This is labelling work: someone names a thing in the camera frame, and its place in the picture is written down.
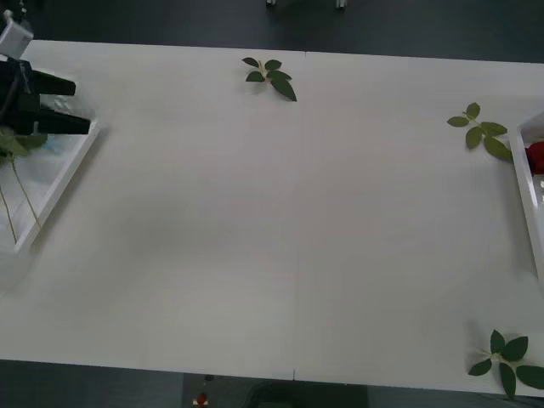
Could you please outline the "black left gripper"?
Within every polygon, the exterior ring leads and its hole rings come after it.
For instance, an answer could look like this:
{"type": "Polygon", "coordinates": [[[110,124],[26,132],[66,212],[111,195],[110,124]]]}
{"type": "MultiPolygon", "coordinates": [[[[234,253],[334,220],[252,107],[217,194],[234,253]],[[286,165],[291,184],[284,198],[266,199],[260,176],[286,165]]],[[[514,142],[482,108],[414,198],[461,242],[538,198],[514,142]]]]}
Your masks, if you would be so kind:
{"type": "Polygon", "coordinates": [[[91,121],[50,109],[40,110],[39,94],[74,96],[77,85],[62,77],[34,71],[26,60],[1,62],[1,125],[17,134],[86,134],[91,121]]]}

